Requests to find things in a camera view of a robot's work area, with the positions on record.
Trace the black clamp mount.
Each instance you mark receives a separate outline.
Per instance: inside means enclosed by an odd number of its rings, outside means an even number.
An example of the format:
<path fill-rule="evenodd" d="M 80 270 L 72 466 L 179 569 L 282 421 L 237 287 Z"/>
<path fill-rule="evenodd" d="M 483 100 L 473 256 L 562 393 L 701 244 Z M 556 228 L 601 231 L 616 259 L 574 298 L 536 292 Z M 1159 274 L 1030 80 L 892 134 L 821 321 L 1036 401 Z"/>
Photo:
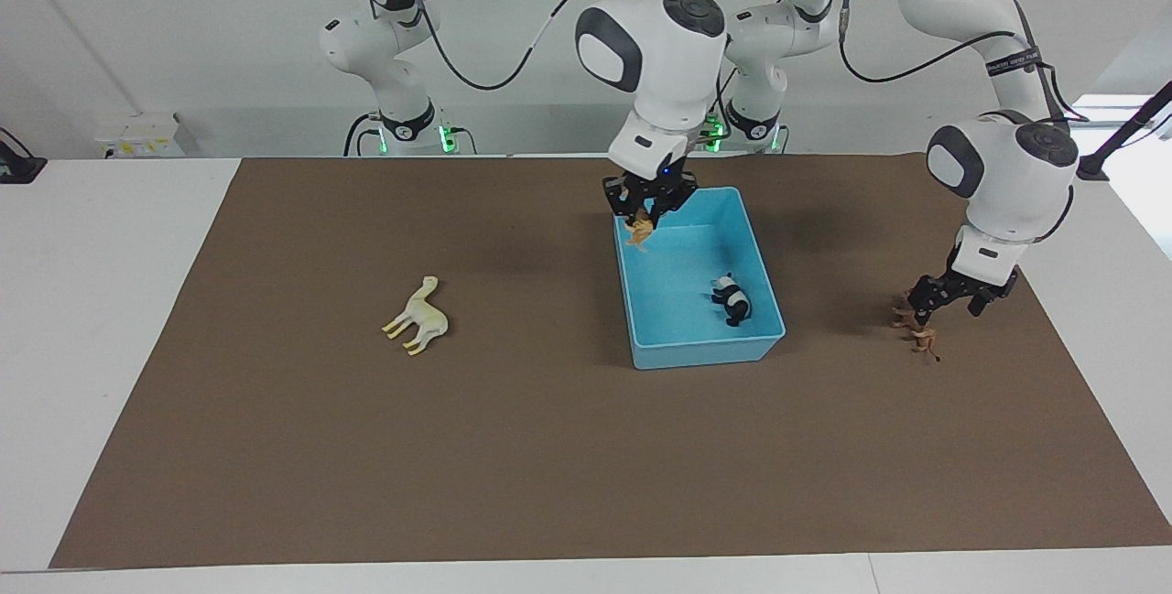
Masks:
<path fill-rule="evenodd" d="M 47 164 L 8 128 L 0 127 L 0 185 L 30 184 Z"/>

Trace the white wall socket box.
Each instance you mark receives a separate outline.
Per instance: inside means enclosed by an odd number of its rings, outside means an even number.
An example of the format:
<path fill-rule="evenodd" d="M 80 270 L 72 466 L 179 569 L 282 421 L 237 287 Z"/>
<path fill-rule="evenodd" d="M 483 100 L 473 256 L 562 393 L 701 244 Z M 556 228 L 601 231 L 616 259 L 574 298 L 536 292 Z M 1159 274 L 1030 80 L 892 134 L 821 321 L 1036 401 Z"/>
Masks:
<path fill-rule="evenodd" d="M 102 157 L 188 157 L 195 151 L 176 112 L 100 114 L 91 139 Z"/>

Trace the light blue storage box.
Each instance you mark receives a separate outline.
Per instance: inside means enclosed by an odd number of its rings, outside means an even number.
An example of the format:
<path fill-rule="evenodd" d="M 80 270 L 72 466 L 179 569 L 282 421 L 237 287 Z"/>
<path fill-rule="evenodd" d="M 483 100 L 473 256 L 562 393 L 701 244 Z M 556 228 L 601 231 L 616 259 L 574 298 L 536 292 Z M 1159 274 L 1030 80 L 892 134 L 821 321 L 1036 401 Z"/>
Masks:
<path fill-rule="evenodd" d="M 639 370 L 756 362 L 788 335 L 740 189 L 696 190 L 657 221 L 647 253 L 627 246 L 620 216 L 613 239 Z M 751 316 L 738 328 L 710 298 L 716 278 L 728 272 L 751 301 Z"/>

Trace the black white panda toy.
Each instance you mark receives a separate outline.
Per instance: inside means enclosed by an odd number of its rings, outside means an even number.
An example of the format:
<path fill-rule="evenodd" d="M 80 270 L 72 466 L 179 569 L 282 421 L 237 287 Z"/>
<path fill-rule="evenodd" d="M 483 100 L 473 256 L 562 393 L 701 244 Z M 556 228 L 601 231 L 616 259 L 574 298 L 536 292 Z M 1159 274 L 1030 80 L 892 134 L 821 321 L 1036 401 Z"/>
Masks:
<path fill-rule="evenodd" d="M 729 327 L 738 328 L 751 316 L 751 301 L 745 291 L 741 289 L 732 272 L 716 278 L 710 298 L 713 303 L 724 307 L 725 323 Z"/>

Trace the cream camel toy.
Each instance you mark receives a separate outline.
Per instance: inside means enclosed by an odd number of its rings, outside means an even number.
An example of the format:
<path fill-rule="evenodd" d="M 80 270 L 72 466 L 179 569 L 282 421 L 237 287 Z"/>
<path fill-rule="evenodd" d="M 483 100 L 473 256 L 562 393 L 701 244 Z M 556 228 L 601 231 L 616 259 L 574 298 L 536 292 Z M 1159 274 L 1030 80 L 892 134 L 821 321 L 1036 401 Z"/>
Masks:
<path fill-rule="evenodd" d="M 437 288 L 440 288 L 438 276 L 423 276 L 420 289 L 415 291 L 407 299 L 406 309 L 381 328 L 381 332 L 389 339 L 397 337 L 409 326 L 418 328 L 416 336 L 410 342 L 403 344 L 403 348 L 406 348 L 406 351 L 410 356 L 425 351 L 425 348 L 434 339 L 443 336 L 449 332 L 449 318 L 443 310 L 428 302 L 428 298 Z"/>

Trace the brown table mat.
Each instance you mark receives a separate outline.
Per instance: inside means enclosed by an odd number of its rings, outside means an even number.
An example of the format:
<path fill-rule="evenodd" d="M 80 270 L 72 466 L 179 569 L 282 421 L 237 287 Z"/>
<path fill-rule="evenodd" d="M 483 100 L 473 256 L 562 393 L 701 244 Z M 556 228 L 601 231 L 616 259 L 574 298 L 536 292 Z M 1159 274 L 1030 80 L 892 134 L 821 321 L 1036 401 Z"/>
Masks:
<path fill-rule="evenodd" d="M 52 567 L 1172 545 L 1029 282 L 890 328 L 962 216 L 921 157 L 694 169 L 788 335 L 638 373 L 604 161 L 245 161 Z"/>

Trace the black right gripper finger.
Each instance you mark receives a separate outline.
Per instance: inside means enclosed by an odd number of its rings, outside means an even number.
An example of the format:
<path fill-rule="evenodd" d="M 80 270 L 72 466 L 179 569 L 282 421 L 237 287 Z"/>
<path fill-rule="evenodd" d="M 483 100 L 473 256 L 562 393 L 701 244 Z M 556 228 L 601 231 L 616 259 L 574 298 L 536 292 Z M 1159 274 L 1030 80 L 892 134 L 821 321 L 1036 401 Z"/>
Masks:
<path fill-rule="evenodd" d="M 681 209 L 699 189 L 699 179 L 694 173 L 677 173 L 657 178 L 653 185 L 652 220 L 657 224 L 669 213 Z"/>
<path fill-rule="evenodd" d="M 620 216 L 627 227 L 647 221 L 647 180 L 638 176 L 602 179 L 604 197 L 613 216 Z"/>

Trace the orange tiger toy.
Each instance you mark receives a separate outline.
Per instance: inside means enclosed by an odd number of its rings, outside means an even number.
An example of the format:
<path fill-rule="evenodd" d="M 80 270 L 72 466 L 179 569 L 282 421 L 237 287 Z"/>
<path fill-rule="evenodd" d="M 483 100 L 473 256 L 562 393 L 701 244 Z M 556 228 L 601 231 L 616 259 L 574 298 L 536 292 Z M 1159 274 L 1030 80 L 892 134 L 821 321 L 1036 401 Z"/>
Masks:
<path fill-rule="evenodd" d="M 627 246 L 647 253 L 647 241 L 656 231 L 656 223 L 652 220 L 648 210 L 639 209 L 634 216 L 624 220 L 624 230 L 627 231 Z"/>

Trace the brown lion toy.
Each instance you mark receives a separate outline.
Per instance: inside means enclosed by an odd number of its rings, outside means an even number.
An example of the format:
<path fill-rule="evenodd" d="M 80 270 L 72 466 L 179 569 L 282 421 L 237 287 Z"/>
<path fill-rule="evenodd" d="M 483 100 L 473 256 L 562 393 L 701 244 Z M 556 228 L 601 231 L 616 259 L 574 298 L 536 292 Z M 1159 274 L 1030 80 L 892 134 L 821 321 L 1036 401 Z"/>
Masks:
<path fill-rule="evenodd" d="M 904 332 L 902 340 L 912 340 L 914 344 L 911 351 L 925 353 L 934 359 L 936 363 L 940 363 L 942 357 L 935 351 L 938 333 L 935 329 L 920 322 L 917 310 L 912 308 L 906 294 L 892 298 L 891 310 L 893 319 L 890 322 L 890 327 Z"/>

